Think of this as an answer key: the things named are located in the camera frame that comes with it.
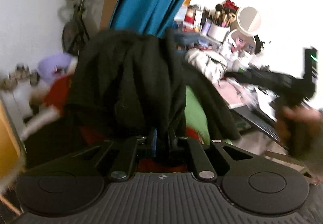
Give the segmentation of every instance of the purple bowl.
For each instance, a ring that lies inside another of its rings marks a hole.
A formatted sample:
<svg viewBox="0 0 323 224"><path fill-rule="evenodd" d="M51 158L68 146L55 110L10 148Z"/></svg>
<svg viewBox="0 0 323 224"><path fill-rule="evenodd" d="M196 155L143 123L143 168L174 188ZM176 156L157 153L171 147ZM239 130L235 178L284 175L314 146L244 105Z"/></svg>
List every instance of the purple bowl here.
<svg viewBox="0 0 323 224"><path fill-rule="evenodd" d="M72 58L73 56L70 54L57 54L41 60L37 67L40 78L51 85L56 79L64 76L64 74L55 74L55 66L67 68Z"/></svg>

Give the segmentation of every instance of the green light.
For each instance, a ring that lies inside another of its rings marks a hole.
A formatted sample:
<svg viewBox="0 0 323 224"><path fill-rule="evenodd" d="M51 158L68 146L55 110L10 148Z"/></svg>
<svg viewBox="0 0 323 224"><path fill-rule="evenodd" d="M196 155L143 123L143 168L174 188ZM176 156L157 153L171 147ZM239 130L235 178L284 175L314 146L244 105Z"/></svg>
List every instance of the green light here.
<svg viewBox="0 0 323 224"><path fill-rule="evenodd" d="M311 57L313 58L314 61L318 61L313 55L311 55Z"/></svg>

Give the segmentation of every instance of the green cloth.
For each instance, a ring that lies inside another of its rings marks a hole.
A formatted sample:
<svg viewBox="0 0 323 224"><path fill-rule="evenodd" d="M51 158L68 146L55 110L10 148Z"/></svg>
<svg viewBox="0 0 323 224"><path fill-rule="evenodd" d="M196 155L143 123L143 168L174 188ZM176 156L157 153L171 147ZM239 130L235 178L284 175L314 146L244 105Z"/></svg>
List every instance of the green cloth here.
<svg viewBox="0 0 323 224"><path fill-rule="evenodd" d="M186 87L185 118L186 125L197 132L197 134L203 139L205 145L209 145L210 134L207 127L206 115L198 99L189 86ZM232 144L229 139L224 141L228 144Z"/></svg>

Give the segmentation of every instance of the silver screw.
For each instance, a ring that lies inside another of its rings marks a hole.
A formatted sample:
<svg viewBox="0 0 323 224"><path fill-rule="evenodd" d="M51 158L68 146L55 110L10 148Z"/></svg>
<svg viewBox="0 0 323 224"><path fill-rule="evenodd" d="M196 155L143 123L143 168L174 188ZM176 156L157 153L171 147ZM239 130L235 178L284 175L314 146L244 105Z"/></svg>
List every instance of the silver screw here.
<svg viewBox="0 0 323 224"><path fill-rule="evenodd" d="M204 179L210 179L213 178L215 174L211 171L202 171L199 173L199 177L204 178Z"/></svg>
<svg viewBox="0 0 323 224"><path fill-rule="evenodd" d="M127 174L123 171L113 171L111 173L111 177L115 178L115 179L122 179L125 178L127 176Z"/></svg>

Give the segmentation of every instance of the gray ribbed panel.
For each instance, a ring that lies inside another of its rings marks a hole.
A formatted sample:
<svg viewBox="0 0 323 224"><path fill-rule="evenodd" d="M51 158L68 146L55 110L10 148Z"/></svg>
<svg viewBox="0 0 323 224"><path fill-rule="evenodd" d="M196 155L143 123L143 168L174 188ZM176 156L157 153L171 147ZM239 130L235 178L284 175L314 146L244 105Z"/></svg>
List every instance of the gray ribbed panel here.
<svg viewBox="0 0 323 224"><path fill-rule="evenodd" d="M305 224L298 213L267 218L232 206L214 184L194 180L189 173L136 173L125 183L113 183L97 204L82 213L45 218L26 213L16 224Z"/></svg>

